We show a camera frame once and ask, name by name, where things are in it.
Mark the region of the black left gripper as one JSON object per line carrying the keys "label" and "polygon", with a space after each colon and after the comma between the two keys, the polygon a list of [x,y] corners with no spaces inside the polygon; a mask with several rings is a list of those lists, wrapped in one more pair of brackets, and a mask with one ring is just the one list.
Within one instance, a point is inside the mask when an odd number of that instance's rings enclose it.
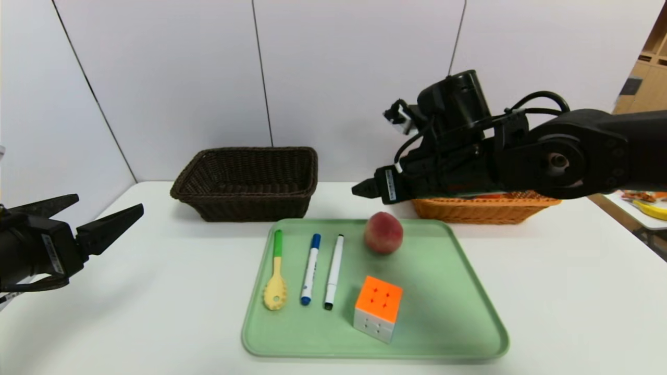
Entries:
{"label": "black left gripper", "polygon": [[74,240],[69,224],[50,218],[78,201],[79,195],[67,194],[9,209],[2,219],[3,293],[65,287],[83,262],[103,254],[144,214],[143,204],[136,204],[76,228]]}

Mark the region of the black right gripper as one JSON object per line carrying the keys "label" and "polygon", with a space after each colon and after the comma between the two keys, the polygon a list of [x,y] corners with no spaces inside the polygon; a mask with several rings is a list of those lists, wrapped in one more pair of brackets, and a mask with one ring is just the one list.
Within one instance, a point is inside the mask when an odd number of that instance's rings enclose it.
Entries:
{"label": "black right gripper", "polygon": [[413,199],[429,199],[438,195],[436,153],[412,150],[397,164],[378,168],[373,178],[352,186],[352,194],[377,198],[377,192],[386,205]]}

